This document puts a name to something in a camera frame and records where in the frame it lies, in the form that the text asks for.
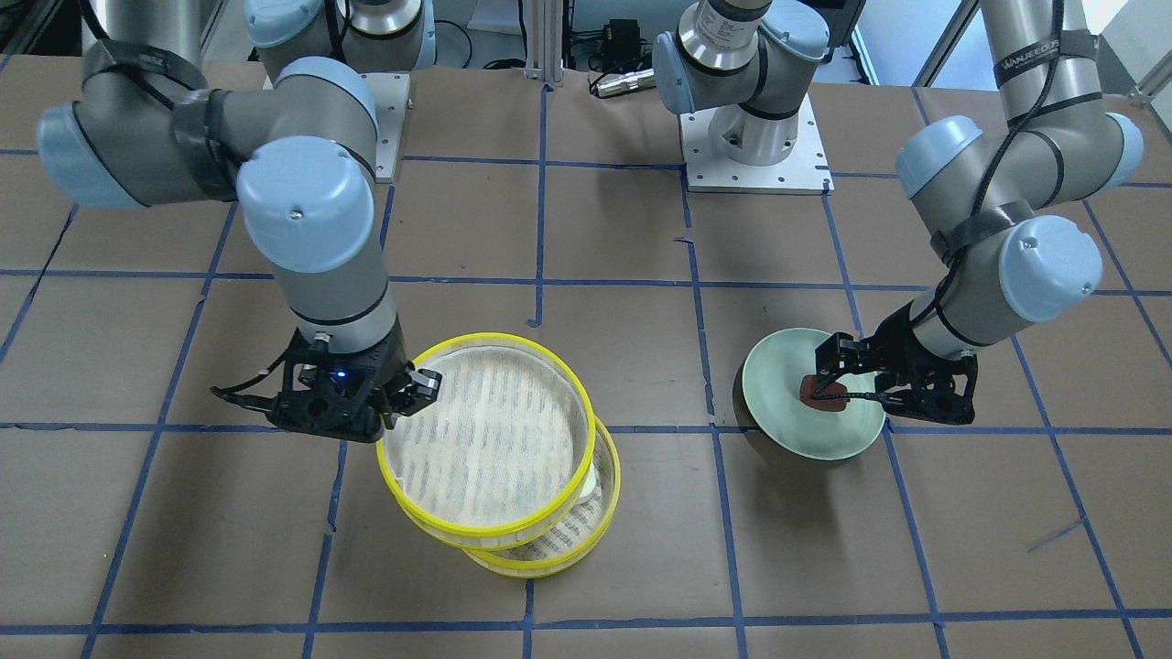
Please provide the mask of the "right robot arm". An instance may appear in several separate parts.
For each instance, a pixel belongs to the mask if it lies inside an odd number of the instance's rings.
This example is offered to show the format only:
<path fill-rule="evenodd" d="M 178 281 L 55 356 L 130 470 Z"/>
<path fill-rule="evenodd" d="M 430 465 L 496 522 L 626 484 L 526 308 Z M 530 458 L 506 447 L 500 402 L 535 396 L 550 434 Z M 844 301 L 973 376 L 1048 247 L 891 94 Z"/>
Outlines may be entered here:
<path fill-rule="evenodd" d="M 192 1 L 81 1 L 82 98 L 38 121 L 38 152 L 80 206 L 237 203 L 297 330 L 229 405 L 288 432 L 374 443 L 440 400 L 406 356 L 375 213 L 370 72 L 434 53 L 427 1 L 247 1 L 261 91 L 202 75 Z"/>

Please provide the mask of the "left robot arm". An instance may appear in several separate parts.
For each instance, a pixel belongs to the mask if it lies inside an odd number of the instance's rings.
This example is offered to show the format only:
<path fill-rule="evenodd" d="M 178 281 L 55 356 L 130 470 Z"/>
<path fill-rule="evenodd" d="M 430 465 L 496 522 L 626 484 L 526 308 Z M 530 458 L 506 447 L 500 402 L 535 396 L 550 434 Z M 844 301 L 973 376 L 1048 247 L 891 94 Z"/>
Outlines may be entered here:
<path fill-rule="evenodd" d="M 1108 113 L 1098 45 L 1081 1 L 983 1 L 1007 134 L 970 117 L 938 120 L 897 152 L 895 171 L 947 274 L 867 338 L 838 332 L 793 393 L 800 410 L 841 413 L 863 400 L 890 416 L 967 424 L 977 351 L 1045 324 L 1101 286 L 1096 243 L 1047 208 L 1126 182 L 1144 141 Z M 791 125 L 827 49 L 826 23 L 797 1 L 699 1 L 657 35 L 657 95 L 675 115 L 716 109 L 747 167 L 743 133 Z"/>

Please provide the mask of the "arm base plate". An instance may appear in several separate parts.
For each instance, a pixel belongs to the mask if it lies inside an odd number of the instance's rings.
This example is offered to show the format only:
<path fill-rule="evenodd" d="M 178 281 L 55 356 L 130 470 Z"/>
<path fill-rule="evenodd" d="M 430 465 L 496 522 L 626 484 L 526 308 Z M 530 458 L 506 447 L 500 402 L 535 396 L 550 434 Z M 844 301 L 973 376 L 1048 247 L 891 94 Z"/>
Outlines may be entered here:
<path fill-rule="evenodd" d="M 834 191 L 809 96 L 774 121 L 728 106 L 679 118 L 687 188 L 710 193 L 820 195 Z"/>
<path fill-rule="evenodd" d="M 406 118 L 411 108 L 413 80 L 406 72 L 363 72 L 375 100 L 379 143 L 375 150 L 375 181 L 393 184 L 406 143 Z"/>

